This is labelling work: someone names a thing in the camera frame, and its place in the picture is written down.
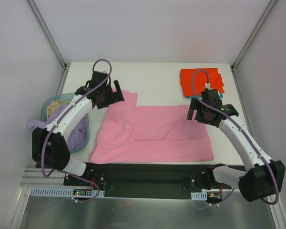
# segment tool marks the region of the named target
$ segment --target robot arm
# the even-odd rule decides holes
[[[267,163],[275,176],[278,190],[281,191],[285,173],[284,164],[281,161],[273,161],[252,136],[243,129],[244,125],[238,117],[238,112],[235,108],[230,104],[222,105],[216,89],[205,89],[202,92],[202,101],[221,112],[219,113],[210,109],[196,98],[193,98],[187,119],[191,120],[194,110],[197,110],[195,120],[218,127],[227,136],[240,155],[246,170],[244,172],[229,168],[223,164],[216,165],[212,168],[213,174],[211,174],[215,181],[240,189],[240,192],[247,201],[267,197],[276,193],[275,185],[266,165]]]
[[[116,92],[111,88],[111,79],[108,74],[93,71],[92,79],[75,92],[75,96],[65,110],[44,129],[36,128],[33,131],[33,160],[41,164],[44,162],[46,166],[59,171],[82,176],[86,171],[86,164],[70,155],[66,141],[78,122],[95,106],[100,109],[124,101],[117,80],[114,81],[114,85]]]

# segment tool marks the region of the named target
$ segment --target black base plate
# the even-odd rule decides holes
[[[115,198],[161,198],[191,199],[191,192],[201,192],[195,182],[210,165],[151,165],[151,164],[105,164],[87,163],[92,177],[84,177],[105,191],[106,197]],[[229,166],[245,170],[243,166]],[[66,186],[90,184],[73,177],[65,178]],[[220,188],[212,182],[210,188]]]

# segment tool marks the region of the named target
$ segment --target metal frame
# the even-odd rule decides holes
[[[67,78],[70,65],[66,64],[66,62],[64,61],[63,56],[60,53],[35,1],[26,0],[26,2],[28,3],[28,6],[30,7],[34,17],[36,18],[37,23],[40,25],[40,28],[43,31],[47,41],[49,42],[49,45],[51,46],[53,52],[55,53],[60,65],[62,66],[63,72],[61,75],[59,86],[56,91],[57,95],[61,94],[64,88],[64,84]],[[243,56],[247,52],[248,48],[251,46],[253,40],[255,39],[259,31],[261,30],[267,17],[271,13],[271,11],[273,10],[277,2],[278,0],[270,0],[270,2],[266,6],[264,12],[262,13],[255,27],[253,28],[250,36],[248,37],[247,41],[242,47],[236,61],[234,62],[231,68],[231,71],[233,73],[233,78],[235,81],[235,85],[236,85],[236,89],[240,96],[241,106],[244,111],[245,121],[247,123],[248,131],[250,133],[252,133],[252,131],[251,131],[251,127],[250,127],[247,115],[246,115],[246,108],[245,108],[245,103],[243,101],[242,93],[237,83],[237,75],[236,75],[235,69],[241,62]],[[17,198],[17,206],[16,206],[15,212],[13,214],[13,218],[10,223],[10,228],[18,229],[20,227],[22,218],[24,216],[25,208],[28,202],[28,198],[31,192],[31,187],[66,187],[63,185],[63,181],[64,181],[64,174],[61,172],[54,172],[50,178],[44,178],[41,174],[40,169],[37,169],[37,168],[26,169],[23,175],[23,179],[20,184],[19,194]],[[279,204],[275,206],[270,206],[270,209],[271,209],[276,227],[278,229],[286,229],[286,215],[282,207],[281,201],[279,201]]]
[[[201,176],[206,176],[207,168],[212,165],[168,165],[168,164],[93,164],[86,163],[87,169],[93,171],[89,177],[100,190],[105,191],[105,197],[110,198],[148,198],[148,199],[191,199],[191,193],[201,193],[197,185]],[[230,166],[245,170],[244,166]],[[72,176],[66,176],[64,185],[89,186]],[[211,181],[210,186],[219,189],[220,184]],[[223,189],[231,190],[227,184]]]
[[[34,0],[26,0],[26,2],[28,3],[33,15],[35,16],[36,20],[37,20],[37,23],[39,24],[42,32],[44,33],[46,39],[48,40],[49,42],[49,45],[51,46],[53,52],[55,53],[56,57],[57,57],[57,60],[59,61],[59,63],[61,64],[61,66],[65,69],[66,67],[66,62],[65,60],[63,59],[62,55],[61,55],[61,52],[59,51],[49,29],[48,29],[48,26],[46,25],[42,15],[40,14],[40,11],[35,3]]]
[[[237,66],[241,62],[242,58],[244,57],[245,53],[247,52],[247,50],[251,46],[252,42],[256,38],[258,32],[261,30],[262,26],[264,25],[266,19],[268,18],[268,16],[272,12],[272,10],[273,10],[273,8],[274,8],[274,6],[276,5],[277,2],[278,2],[278,0],[270,0],[268,5],[264,9],[264,12],[262,13],[261,17],[258,19],[255,27],[253,28],[253,30],[250,33],[247,41],[245,42],[244,46],[242,47],[242,49],[241,49],[239,55],[237,56],[234,64],[232,65],[232,72],[235,71],[235,69],[237,68]]]
[[[163,172],[163,169],[160,168],[161,166],[167,167],[166,169],[164,169],[164,174],[161,175],[161,177],[159,179],[172,179],[172,181],[178,179],[178,175],[176,175],[176,177],[171,177],[172,172],[174,171],[179,171],[179,169],[181,169],[181,171],[179,173],[190,173],[191,168],[198,168],[203,170],[203,167],[205,167],[204,165],[134,165],[134,164],[107,164],[107,165],[95,165],[96,170],[101,170],[102,171],[102,176],[105,176],[107,180],[107,178],[109,179],[116,179],[116,177],[120,177],[119,173],[122,173],[122,177],[120,177],[120,182],[123,183],[125,180],[124,179],[130,179],[133,176],[139,176],[140,182],[145,183],[146,180],[146,174],[140,174],[138,173],[133,174],[132,172],[129,173],[125,173],[128,171],[133,171],[136,170],[138,171],[150,171],[151,169],[153,171],[158,171],[158,172]],[[34,169],[34,168],[29,168],[26,169],[23,175],[23,179],[21,181],[21,190],[19,193],[19,197],[18,197],[18,205],[11,223],[11,227],[10,228],[19,228],[19,226],[21,225],[21,221],[24,217],[24,213],[25,213],[25,209],[26,209],[26,205],[28,202],[28,198],[29,195],[31,193],[32,187],[59,187],[59,188],[65,188],[65,189],[70,189],[70,188],[80,188],[82,189],[82,186],[64,186],[64,181],[66,182],[67,180],[64,179],[65,178],[65,174],[61,173],[59,171],[54,171],[52,176],[49,178],[44,178],[42,176],[41,170],[40,169]],[[149,177],[148,180],[151,179],[157,179],[158,177]],[[189,181],[190,184],[193,183],[192,177],[190,176]],[[230,187],[225,186],[224,190],[228,190]],[[201,190],[197,190],[197,189],[193,189],[193,192],[203,192],[203,191],[211,191],[211,192],[216,192],[219,189],[217,188],[212,188],[211,190],[205,190],[205,189],[201,189]],[[105,195],[104,197],[117,197],[117,198],[124,198],[124,197],[130,197],[130,198],[143,198],[142,193],[133,193],[133,191],[131,189],[128,190],[128,187],[124,187],[122,190],[120,189],[119,192],[117,193],[106,193],[105,190]],[[191,199],[191,197],[189,198],[189,196],[192,195],[192,193],[188,193],[188,196],[185,197],[185,199]],[[274,197],[268,197],[269,201],[273,201]],[[286,215],[284,213],[284,210],[282,209],[282,204],[281,202],[279,202],[278,205],[275,206],[270,206],[270,210],[272,213],[272,217],[274,219],[275,225],[277,229],[286,229]]]

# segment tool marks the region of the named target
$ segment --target lavender clothing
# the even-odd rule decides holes
[[[27,123],[29,129],[34,130],[36,127],[43,129],[47,124],[54,121],[61,112],[68,106],[68,104],[62,104],[53,114],[51,114],[46,122],[42,122],[39,120],[32,120]],[[82,145],[84,145],[87,141],[87,125],[84,118],[82,118],[75,128],[72,130],[71,134],[67,140],[67,146],[69,150],[74,150]]]

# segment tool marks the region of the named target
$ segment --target white wall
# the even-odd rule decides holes
[[[286,166],[286,0],[280,0],[236,69],[257,142]],[[281,192],[286,211],[286,174]]]
[[[35,0],[66,62],[232,64],[270,0]]]
[[[26,123],[40,117],[62,70],[25,0],[0,0],[0,228],[7,228],[24,168]]]

